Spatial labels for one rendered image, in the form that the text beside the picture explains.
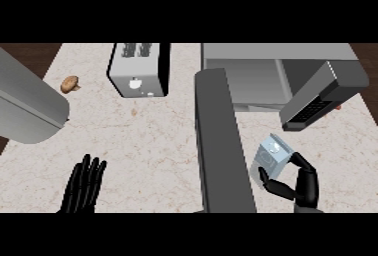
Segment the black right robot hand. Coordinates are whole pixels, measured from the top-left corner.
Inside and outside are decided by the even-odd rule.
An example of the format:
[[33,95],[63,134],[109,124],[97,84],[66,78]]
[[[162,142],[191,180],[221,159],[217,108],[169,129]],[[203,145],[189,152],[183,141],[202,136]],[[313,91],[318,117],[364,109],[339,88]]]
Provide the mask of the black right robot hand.
[[262,167],[258,168],[259,180],[268,193],[290,200],[301,207],[317,209],[318,179],[316,168],[298,152],[292,153],[289,163],[298,167],[295,188],[280,181],[270,179]]

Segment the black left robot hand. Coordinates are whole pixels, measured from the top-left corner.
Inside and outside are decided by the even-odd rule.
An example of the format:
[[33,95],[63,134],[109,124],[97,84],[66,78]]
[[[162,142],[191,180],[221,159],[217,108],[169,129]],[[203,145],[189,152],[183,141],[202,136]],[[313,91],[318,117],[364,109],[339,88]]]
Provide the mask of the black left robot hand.
[[98,158],[91,158],[88,154],[75,164],[65,187],[59,213],[87,214],[94,212],[106,164],[106,161],[98,161]]

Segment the pale blue milk carton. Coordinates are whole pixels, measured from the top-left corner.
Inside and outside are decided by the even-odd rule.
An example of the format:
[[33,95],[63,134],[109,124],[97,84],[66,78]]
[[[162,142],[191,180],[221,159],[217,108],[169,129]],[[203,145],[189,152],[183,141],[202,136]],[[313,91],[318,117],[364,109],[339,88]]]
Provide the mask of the pale blue milk carton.
[[258,168],[262,167],[268,178],[276,179],[289,161],[292,153],[293,150],[280,137],[276,134],[270,134],[259,143],[249,168],[249,175],[258,186],[262,186]]

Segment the dark grey microwave door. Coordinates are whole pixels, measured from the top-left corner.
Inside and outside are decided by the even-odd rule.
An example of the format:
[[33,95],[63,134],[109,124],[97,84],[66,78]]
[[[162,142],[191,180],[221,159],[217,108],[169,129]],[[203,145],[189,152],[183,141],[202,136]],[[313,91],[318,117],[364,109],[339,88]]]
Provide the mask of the dark grey microwave door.
[[225,71],[194,75],[194,129],[205,213],[255,213]]

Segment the grey microwave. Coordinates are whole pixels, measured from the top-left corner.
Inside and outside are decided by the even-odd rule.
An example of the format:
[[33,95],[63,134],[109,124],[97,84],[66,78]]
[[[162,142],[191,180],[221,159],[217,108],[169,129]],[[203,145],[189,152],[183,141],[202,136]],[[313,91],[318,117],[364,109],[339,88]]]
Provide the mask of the grey microwave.
[[237,112],[279,113],[304,130],[369,86],[347,43],[203,43],[200,67],[224,71]]

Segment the large rounded grey appliance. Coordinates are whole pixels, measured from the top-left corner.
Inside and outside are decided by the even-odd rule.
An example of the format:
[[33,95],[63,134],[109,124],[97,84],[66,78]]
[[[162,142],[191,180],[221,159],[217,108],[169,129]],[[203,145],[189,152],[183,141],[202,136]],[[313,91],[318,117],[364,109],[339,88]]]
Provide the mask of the large rounded grey appliance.
[[63,128],[65,97],[0,47],[0,136],[35,144]]

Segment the brown mushroom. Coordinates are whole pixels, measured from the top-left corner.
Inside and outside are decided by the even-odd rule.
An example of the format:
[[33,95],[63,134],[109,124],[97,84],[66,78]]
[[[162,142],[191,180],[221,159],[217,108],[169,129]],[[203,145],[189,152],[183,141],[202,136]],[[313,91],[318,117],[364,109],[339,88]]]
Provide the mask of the brown mushroom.
[[78,85],[78,77],[76,76],[67,76],[60,84],[60,91],[63,94],[67,94],[72,91],[76,91],[79,89]]

